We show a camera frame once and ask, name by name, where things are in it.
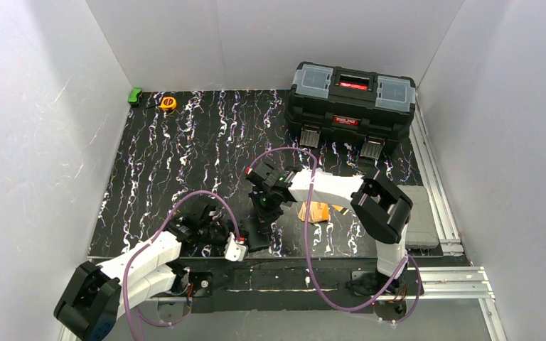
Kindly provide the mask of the orange object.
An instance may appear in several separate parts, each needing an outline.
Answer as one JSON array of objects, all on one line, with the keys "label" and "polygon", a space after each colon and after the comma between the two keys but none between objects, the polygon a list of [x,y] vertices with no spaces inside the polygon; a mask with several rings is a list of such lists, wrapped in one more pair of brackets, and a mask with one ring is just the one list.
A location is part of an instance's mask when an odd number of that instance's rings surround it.
[{"label": "orange object", "polygon": [[330,211],[331,208],[333,209],[333,211],[336,211],[341,215],[346,215],[349,211],[349,209],[345,207],[341,207],[338,205],[329,205],[327,203],[315,202],[315,201],[311,203],[311,205],[309,206],[309,209],[307,210],[306,202],[303,202],[297,217],[302,222],[304,222],[305,220],[308,220],[309,223],[311,224],[315,224],[319,222],[328,222],[331,219],[331,211]]}]

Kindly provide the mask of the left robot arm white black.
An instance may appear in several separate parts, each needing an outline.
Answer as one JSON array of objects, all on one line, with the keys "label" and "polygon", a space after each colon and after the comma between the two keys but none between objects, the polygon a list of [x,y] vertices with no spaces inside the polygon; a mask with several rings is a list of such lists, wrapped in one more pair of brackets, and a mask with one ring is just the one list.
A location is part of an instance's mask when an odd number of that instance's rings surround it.
[{"label": "left robot arm white black", "polygon": [[180,199],[154,236],[122,255],[73,272],[53,316],[80,340],[103,340],[120,317],[156,294],[170,291],[182,271],[173,263],[186,244],[224,244],[225,256],[245,253],[239,222],[217,194],[198,190]]}]

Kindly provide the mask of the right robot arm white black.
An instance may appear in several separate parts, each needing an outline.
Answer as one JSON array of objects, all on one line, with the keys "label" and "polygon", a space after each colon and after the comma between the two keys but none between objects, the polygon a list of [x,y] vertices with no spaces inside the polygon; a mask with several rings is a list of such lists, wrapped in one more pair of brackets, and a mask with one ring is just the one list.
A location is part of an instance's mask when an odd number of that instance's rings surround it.
[{"label": "right robot arm white black", "polygon": [[263,162],[246,170],[249,197],[259,222],[270,225],[283,214],[282,205],[322,202],[349,209],[376,242],[377,272],[391,278],[406,257],[405,238],[412,200],[380,171],[369,176],[339,176],[322,171]]}]

